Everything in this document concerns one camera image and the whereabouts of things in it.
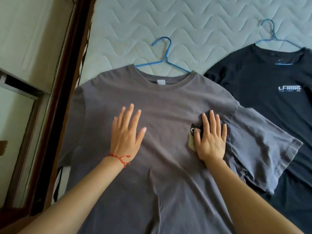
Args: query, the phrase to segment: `mattress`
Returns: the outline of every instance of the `mattress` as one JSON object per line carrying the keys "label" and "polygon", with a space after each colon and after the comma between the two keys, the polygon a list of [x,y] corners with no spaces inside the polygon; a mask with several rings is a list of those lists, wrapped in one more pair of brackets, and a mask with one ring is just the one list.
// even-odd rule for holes
{"label": "mattress", "polygon": [[[97,0],[79,84],[97,74],[128,64],[163,58],[172,39],[169,60],[203,74],[220,59],[263,38],[276,36],[312,48],[312,0]],[[259,47],[296,51],[287,42]],[[178,76],[166,63],[140,67],[154,75]]]}

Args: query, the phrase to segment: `black t-shirt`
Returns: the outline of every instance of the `black t-shirt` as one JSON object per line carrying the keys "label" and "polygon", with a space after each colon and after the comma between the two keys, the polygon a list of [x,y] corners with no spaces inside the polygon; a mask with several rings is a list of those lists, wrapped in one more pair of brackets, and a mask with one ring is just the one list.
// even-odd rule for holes
{"label": "black t-shirt", "polygon": [[275,194],[257,192],[304,233],[312,233],[312,50],[287,53],[252,44],[216,63],[205,76],[303,142]]}

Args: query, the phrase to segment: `gray t-shirt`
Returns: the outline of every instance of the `gray t-shirt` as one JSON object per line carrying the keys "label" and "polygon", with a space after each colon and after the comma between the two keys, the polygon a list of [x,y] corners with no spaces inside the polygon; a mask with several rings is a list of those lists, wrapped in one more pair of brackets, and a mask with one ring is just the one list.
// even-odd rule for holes
{"label": "gray t-shirt", "polygon": [[129,65],[99,74],[71,99],[58,164],[72,167],[67,190],[108,155],[113,118],[130,103],[142,110],[138,130],[147,127],[141,148],[79,233],[235,233],[216,183],[189,148],[191,125],[201,125],[203,112],[213,109],[228,125],[228,166],[269,193],[302,145],[194,71],[168,78]]}

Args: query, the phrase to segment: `left hand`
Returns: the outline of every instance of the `left hand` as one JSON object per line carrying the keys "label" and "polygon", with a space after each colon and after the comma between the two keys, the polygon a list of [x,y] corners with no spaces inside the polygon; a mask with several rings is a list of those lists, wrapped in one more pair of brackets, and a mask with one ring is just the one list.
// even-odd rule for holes
{"label": "left hand", "polygon": [[123,107],[119,117],[115,117],[112,124],[111,153],[115,154],[117,157],[130,155],[130,157],[122,158],[124,162],[130,162],[134,159],[140,149],[141,142],[146,132],[146,127],[144,127],[136,137],[141,110],[136,112],[129,126],[133,108],[134,105],[130,104],[129,109],[125,112],[126,108]]}

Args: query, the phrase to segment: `neckline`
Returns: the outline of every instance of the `neckline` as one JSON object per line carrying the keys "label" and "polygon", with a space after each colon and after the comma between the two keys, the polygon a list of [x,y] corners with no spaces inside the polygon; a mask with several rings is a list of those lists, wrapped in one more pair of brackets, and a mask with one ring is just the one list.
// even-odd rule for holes
{"label": "neckline", "polygon": [[[168,91],[168,90],[173,90],[180,88],[187,83],[189,83],[196,75],[197,72],[191,71],[189,74],[184,74],[180,76],[175,76],[175,77],[167,77],[167,76],[157,76],[157,75],[152,75],[152,74],[147,74],[145,72],[142,72],[138,70],[134,64],[131,64],[128,66],[131,73],[133,74],[134,78],[144,87],[154,90],[154,91]],[[159,84],[154,84],[150,82],[149,80],[157,81],[158,79],[165,79],[165,80],[174,80],[177,81],[176,83],[173,84],[167,84],[167,85],[159,85]]]}
{"label": "neckline", "polygon": [[[264,49],[264,48],[258,47],[254,43],[254,44],[251,44],[251,50],[253,54],[255,54],[257,58],[260,58],[264,63],[277,66],[277,67],[300,65],[304,62],[305,57],[307,55],[307,51],[305,47],[294,52],[281,52],[281,51]],[[288,58],[288,61],[279,62],[278,58]]]}

